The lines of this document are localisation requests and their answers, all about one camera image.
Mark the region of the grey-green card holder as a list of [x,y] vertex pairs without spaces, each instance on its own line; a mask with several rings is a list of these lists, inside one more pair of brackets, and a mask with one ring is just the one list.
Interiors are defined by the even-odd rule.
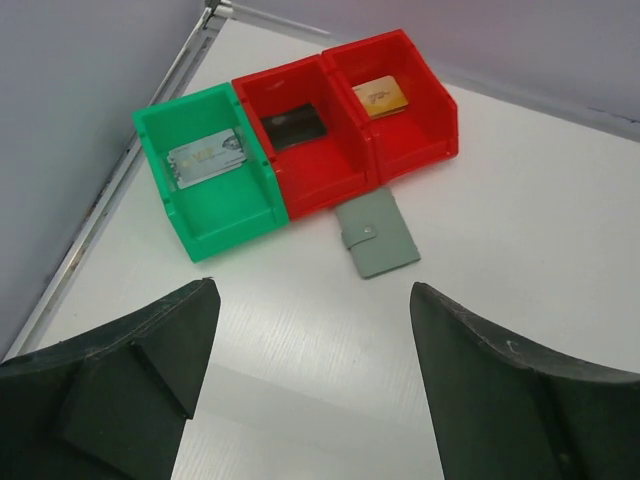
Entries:
[[342,203],[335,213],[342,242],[361,278],[370,279],[421,259],[389,188]]

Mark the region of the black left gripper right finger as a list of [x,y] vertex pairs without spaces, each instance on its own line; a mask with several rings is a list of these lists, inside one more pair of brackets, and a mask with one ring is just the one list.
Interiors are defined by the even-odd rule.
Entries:
[[425,283],[410,316],[448,479],[635,479],[639,377],[557,352]]

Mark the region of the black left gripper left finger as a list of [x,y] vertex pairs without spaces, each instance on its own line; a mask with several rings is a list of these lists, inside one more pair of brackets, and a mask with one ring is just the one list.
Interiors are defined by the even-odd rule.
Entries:
[[168,479],[208,367],[221,300],[192,281],[1,365],[5,479]]

